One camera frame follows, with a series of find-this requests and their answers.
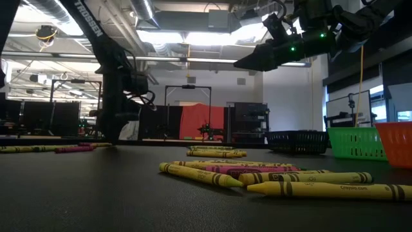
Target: red curtain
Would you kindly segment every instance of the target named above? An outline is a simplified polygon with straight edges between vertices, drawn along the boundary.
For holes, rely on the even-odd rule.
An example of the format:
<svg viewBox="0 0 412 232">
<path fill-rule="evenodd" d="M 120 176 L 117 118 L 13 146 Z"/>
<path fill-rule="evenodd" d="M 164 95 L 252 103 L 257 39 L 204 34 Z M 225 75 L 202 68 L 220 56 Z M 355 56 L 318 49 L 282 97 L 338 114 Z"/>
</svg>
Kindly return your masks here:
<svg viewBox="0 0 412 232">
<path fill-rule="evenodd" d="M 224 107 L 212 106 L 211 128 L 223 129 Z M 180 139 L 184 137 L 201 137 L 198 128 L 209 123 L 209 106 L 204 104 L 195 104 L 194 106 L 184 106 L 182 118 L 180 119 Z M 223 136 L 213 136 L 214 140 L 223 139 Z"/>
</svg>

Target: black machine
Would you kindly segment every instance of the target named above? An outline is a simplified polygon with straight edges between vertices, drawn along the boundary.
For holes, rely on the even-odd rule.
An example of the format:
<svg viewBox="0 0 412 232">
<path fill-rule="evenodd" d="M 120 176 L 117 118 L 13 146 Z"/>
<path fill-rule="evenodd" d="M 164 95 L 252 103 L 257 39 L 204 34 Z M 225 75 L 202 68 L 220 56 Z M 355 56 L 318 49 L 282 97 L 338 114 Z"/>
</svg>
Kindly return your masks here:
<svg viewBox="0 0 412 232">
<path fill-rule="evenodd" d="M 131 64 L 126 57 L 126 52 L 133 55 L 112 40 L 99 25 L 83 0 L 60 0 L 68 13 L 76 20 L 84 35 L 90 41 L 93 52 L 100 68 L 96 73 L 103 75 L 103 107 L 98 113 L 97 126 L 107 140 L 116 142 L 120 131 L 130 120 L 138 120 L 138 112 L 129 111 L 138 105 L 132 97 L 139 97 L 146 105 L 153 107 L 155 95 L 148 99 L 142 95 L 148 90 L 147 75 L 137 71 L 137 63 Z M 3 50 L 8 32 L 12 26 L 14 16 L 20 0 L 7 0 L 2 2 L 0 49 Z M 5 74 L 0 72 L 0 87 L 3 87 Z"/>
<path fill-rule="evenodd" d="M 404 0 L 362 0 L 366 7 L 355 14 L 341 6 L 332 7 L 331 0 L 294 0 L 295 10 L 287 15 L 286 6 L 280 0 L 283 13 L 271 14 L 263 24 L 273 39 L 256 46 L 252 54 L 234 63 L 236 68 L 270 71 L 279 65 L 330 53 L 332 59 L 342 51 L 356 52 L 379 29 L 386 16 Z M 299 18 L 305 31 L 297 34 L 293 19 Z M 282 22 L 291 26 L 288 35 Z"/>
<path fill-rule="evenodd" d="M 253 54 L 234 63 L 235 67 L 250 70 L 269 71 L 290 61 L 299 61 L 322 53 L 333 56 L 339 51 L 353 52 L 362 46 L 378 30 L 384 18 L 403 0 L 372 0 L 362 2 L 367 7 L 356 14 L 345 12 L 340 6 L 332 8 L 330 0 L 295 0 L 293 14 L 286 15 L 286 7 L 280 0 L 274 0 L 283 7 L 283 14 L 272 14 L 263 24 L 274 39 L 257 45 Z M 103 75 L 103 107 L 98 113 L 97 126 L 111 142 L 116 142 L 122 127 L 130 120 L 138 120 L 134 101 L 127 98 L 139 97 L 155 109 L 152 98 L 143 97 L 148 90 L 147 75 L 138 72 L 137 63 L 131 64 L 126 58 L 126 49 L 112 40 L 99 25 L 84 0 L 60 0 L 68 13 L 76 20 L 88 40 L 101 67 L 96 73 Z M 7 35 L 12 26 L 20 0 L 2 1 L 0 9 L 0 49 L 3 50 Z M 306 32 L 297 34 L 292 27 L 292 35 L 287 35 L 282 22 L 292 25 L 292 20 L 299 17 L 302 29 Z M 335 28 L 342 25 L 342 30 L 335 40 Z M 3 87 L 5 74 L 0 72 L 0 87 Z"/>
</svg>

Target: ceiling duct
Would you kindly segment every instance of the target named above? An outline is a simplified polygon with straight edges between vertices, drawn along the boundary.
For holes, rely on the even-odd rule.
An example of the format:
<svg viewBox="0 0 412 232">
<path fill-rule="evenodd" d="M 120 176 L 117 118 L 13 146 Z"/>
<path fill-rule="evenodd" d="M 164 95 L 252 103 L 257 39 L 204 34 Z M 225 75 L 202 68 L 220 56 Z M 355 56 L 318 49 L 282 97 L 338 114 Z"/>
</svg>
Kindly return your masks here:
<svg viewBox="0 0 412 232">
<path fill-rule="evenodd" d="M 76 21 L 58 0 L 23 0 L 30 8 L 46 15 L 51 22 L 68 35 L 83 35 Z M 91 44 L 87 39 L 76 39 L 81 46 L 91 51 Z"/>
<path fill-rule="evenodd" d="M 130 2 L 131 8 L 139 20 L 146 21 L 150 25 L 160 28 L 154 17 L 156 13 L 155 8 L 150 0 L 130 0 Z"/>
</svg>

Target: ceiling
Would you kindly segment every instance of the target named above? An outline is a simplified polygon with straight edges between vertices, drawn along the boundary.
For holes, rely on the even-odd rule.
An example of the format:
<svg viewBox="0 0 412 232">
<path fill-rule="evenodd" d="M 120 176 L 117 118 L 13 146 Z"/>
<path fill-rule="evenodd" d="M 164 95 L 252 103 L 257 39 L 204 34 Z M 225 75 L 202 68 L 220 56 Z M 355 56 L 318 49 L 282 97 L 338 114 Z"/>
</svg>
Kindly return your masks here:
<svg viewBox="0 0 412 232">
<path fill-rule="evenodd" d="M 121 27 L 124 31 L 126 27 L 135 29 L 136 19 L 131 15 L 132 12 L 130 1 L 129 0 L 107 0 L 114 3 L 116 10 L 121 12 L 121 17 L 126 20 L 127 25 L 121 23 Z M 256 3 L 257 1 L 248 1 L 248 5 Z M 215 1 L 216 5 L 221 10 L 236 10 L 245 5 L 246 1 L 231 1 L 231 0 L 219 0 Z M 110 6 L 104 6 L 101 0 L 88 0 L 86 1 L 87 6 L 100 21 L 104 31 L 113 38 L 120 46 L 128 50 L 134 50 L 133 44 L 130 43 L 125 38 L 125 35 L 122 33 L 121 28 L 114 23 L 113 20 L 118 20 L 120 17 L 113 16 L 114 14 L 109 13 L 107 8 L 114 12 L 113 8 Z M 186 1 L 186 0 L 162 0 L 156 1 L 153 0 L 154 7 L 156 11 L 181 11 L 181 12 L 208 12 L 209 9 L 218 9 L 215 4 L 210 4 L 209 1 Z M 21 6 L 17 12 L 12 29 L 10 31 L 9 38 L 7 40 L 4 50 L 7 51 L 26 51 L 26 52 L 39 52 L 41 50 L 42 44 L 39 40 L 33 36 L 35 31 L 40 28 L 41 25 L 51 25 L 53 26 L 52 20 L 42 14 L 38 14 L 36 11 L 32 10 L 28 6 Z M 262 37 L 264 41 L 268 37 L 268 34 L 265 34 Z M 237 45 L 228 45 L 228 46 L 187 46 L 181 44 L 170 44 L 169 47 L 173 54 L 177 56 L 187 56 L 190 54 L 191 57 L 200 57 L 200 58 L 217 58 L 217 59 L 240 59 L 248 54 L 250 54 L 257 43 L 243 43 Z M 149 43 L 142 43 L 144 50 L 147 51 L 146 55 L 158 55 L 153 46 Z M 53 42 L 52 46 L 43 48 L 42 52 L 52 52 L 52 53 L 91 53 L 90 50 L 86 49 L 80 45 L 73 37 L 66 35 L 64 32 L 59 32 L 56 36 L 56 39 Z M 33 74 L 46 74 L 48 78 L 60 79 L 61 75 L 66 73 L 68 74 L 68 79 L 85 79 L 88 81 L 101 81 L 102 78 L 100 75 L 94 73 L 94 71 L 99 68 L 97 63 L 72 63 L 72 62 L 56 62 L 56 61 L 31 61 L 31 60 L 18 60 L 8 61 L 13 66 L 12 73 L 12 82 L 10 86 L 12 87 L 9 96 L 20 96 L 20 97 L 35 97 L 38 100 L 47 101 L 47 98 L 50 96 L 50 84 L 32 82 L 29 80 L 30 76 Z M 173 70 L 184 70 L 187 69 L 187 64 L 171 64 L 171 63 L 154 63 L 150 62 L 152 70 L 167 70 L 172 72 Z M 189 65 L 191 70 L 208 70 L 213 72 L 218 72 L 220 70 L 228 71 L 243 71 L 237 68 L 234 68 L 231 64 L 209 64 L 209 63 L 191 63 Z M 54 94 L 54 97 L 58 99 L 69 98 L 74 99 L 75 97 L 69 94 L 68 88 L 73 89 L 83 89 L 84 94 L 78 99 L 84 99 L 84 110 L 82 114 L 86 114 L 88 109 L 95 107 L 95 104 L 91 105 L 91 102 L 94 102 L 98 94 L 96 84 L 72 84 L 65 83 L 67 88 L 60 86 L 60 90 L 57 90 Z M 27 93 L 27 89 L 31 88 L 35 90 L 35 94 Z"/>
</svg>

